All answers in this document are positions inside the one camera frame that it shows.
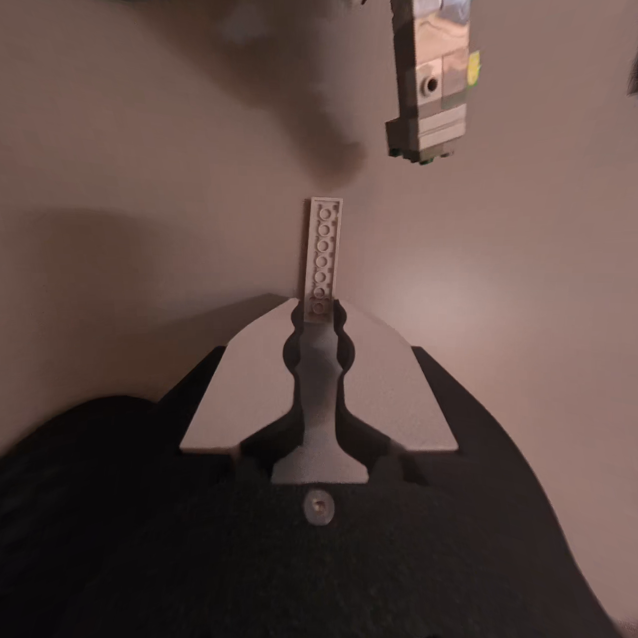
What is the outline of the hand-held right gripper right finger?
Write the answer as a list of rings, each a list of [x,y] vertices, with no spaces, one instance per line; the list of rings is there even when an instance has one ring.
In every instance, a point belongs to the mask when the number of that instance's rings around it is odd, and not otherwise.
[[[334,303],[341,367],[336,437],[350,456],[455,452],[459,444],[417,357],[387,323]]]

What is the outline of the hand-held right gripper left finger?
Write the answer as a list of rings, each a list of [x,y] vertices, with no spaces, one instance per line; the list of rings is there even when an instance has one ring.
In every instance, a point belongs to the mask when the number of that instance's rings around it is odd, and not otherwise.
[[[303,303],[288,299],[228,342],[180,442],[195,453],[238,451],[300,407]]]

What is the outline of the grey white brick column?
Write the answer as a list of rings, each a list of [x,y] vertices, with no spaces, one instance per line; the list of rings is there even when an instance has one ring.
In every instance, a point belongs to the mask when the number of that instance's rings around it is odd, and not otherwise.
[[[385,124],[390,157],[428,165],[467,131],[471,1],[391,1],[398,116]]]

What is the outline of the long light grey plate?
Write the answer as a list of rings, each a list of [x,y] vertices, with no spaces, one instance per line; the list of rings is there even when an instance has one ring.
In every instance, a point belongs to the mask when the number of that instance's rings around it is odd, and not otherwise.
[[[343,203],[344,200],[337,197],[310,199],[304,279],[307,323],[328,323],[332,319]]]

